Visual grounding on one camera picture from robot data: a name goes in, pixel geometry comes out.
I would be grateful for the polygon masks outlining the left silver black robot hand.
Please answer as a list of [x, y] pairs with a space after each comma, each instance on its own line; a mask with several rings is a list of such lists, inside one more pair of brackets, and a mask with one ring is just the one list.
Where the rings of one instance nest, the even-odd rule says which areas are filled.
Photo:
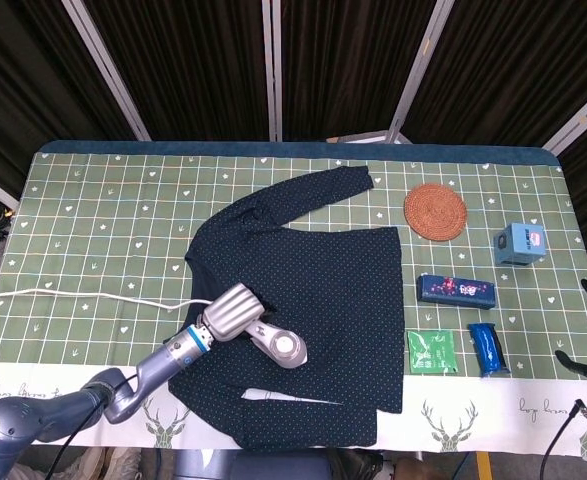
[[258, 297], [244, 284], [237, 283], [198, 316], [197, 326], [205, 327], [217, 341], [228, 342], [243, 332], [265, 336], [275, 326], [261, 320], [266, 310]]

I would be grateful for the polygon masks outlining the navy dotted long-sleeve shirt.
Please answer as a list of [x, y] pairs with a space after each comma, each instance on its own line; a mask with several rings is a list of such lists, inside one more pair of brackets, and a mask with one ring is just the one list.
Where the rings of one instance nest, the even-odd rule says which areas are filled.
[[240, 283], [264, 305], [267, 323], [307, 346], [307, 362], [285, 369], [241, 336], [215, 344], [169, 381], [174, 397], [244, 449], [371, 446], [378, 413], [402, 409], [398, 231], [291, 226], [373, 185], [364, 166], [302, 175], [222, 209], [190, 242], [188, 323], [205, 301]]

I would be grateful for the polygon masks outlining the blue snack wrapper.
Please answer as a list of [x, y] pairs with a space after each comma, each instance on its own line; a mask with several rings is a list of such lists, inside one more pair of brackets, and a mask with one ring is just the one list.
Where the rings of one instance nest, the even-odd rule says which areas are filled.
[[480, 373], [483, 377], [493, 374], [508, 374], [503, 350], [493, 323], [473, 323], [468, 325], [473, 340]]

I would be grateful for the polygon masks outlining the light blue cube box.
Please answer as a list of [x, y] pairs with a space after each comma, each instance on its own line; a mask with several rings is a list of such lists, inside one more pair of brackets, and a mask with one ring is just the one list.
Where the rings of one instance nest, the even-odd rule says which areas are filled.
[[493, 237], [497, 265], [527, 266], [546, 256], [544, 228], [536, 224], [511, 223]]

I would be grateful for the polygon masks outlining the dark blue long box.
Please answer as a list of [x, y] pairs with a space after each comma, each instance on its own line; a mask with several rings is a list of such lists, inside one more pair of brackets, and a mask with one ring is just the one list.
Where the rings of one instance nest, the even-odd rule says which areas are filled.
[[440, 275], [421, 275], [416, 280], [419, 302], [490, 310], [496, 306], [491, 282]]

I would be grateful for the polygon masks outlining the dark blue stool seat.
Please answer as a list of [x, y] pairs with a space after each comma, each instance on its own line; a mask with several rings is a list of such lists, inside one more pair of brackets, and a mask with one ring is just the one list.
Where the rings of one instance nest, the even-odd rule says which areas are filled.
[[240, 453], [233, 462], [230, 480], [332, 480], [323, 453]]

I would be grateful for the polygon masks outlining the green checked tablecloth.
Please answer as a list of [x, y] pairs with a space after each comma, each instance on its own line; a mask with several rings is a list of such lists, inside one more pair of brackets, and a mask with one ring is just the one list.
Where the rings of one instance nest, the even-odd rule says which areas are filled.
[[[0, 398], [49, 399], [108, 367], [126, 374], [184, 322], [185, 253], [212, 215], [253, 192], [315, 171], [368, 168], [373, 188], [292, 222], [303, 231], [393, 226], [402, 248], [408, 331], [450, 330], [458, 372], [407, 374], [403, 410], [377, 416], [388, 450], [543, 451], [587, 380], [555, 359], [587, 362], [587, 253], [558, 162], [538, 151], [35, 156], [0, 263]], [[467, 226], [435, 242], [411, 230], [404, 200], [441, 184]], [[493, 237], [511, 223], [544, 228], [546, 256], [497, 265]], [[491, 282], [490, 310], [419, 302], [430, 274]], [[468, 330], [493, 323], [508, 374], [483, 377]]]

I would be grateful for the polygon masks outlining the green sachet packet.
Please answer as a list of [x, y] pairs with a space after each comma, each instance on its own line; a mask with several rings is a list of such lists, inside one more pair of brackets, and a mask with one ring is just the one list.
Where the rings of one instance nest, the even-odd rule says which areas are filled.
[[458, 372], [453, 333], [450, 330], [409, 331], [411, 374], [454, 374]]

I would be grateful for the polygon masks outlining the beige sneaker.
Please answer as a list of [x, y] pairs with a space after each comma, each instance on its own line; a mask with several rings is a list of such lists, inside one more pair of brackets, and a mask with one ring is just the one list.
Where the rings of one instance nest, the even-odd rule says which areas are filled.
[[142, 480], [142, 451], [135, 447], [91, 447], [80, 457], [72, 480]]

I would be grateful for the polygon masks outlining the round woven rattan coaster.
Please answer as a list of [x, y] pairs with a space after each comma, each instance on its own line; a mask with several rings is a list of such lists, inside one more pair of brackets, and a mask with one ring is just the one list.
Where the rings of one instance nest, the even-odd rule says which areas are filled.
[[424, 239], [446, 242], [467, 226], [467, 207], [462, 197], [441, 184], [426, 183], [409, 191], [404, 216], [413, 232]]

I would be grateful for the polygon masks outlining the white screen foot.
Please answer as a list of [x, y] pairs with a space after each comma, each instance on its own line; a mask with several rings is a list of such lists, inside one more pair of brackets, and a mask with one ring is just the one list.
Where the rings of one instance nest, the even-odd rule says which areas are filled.
[[411, 141], [403, 134], [389, 132], [388, 130], [329, 137], [326, 142], [329, 144], [411, 144]]

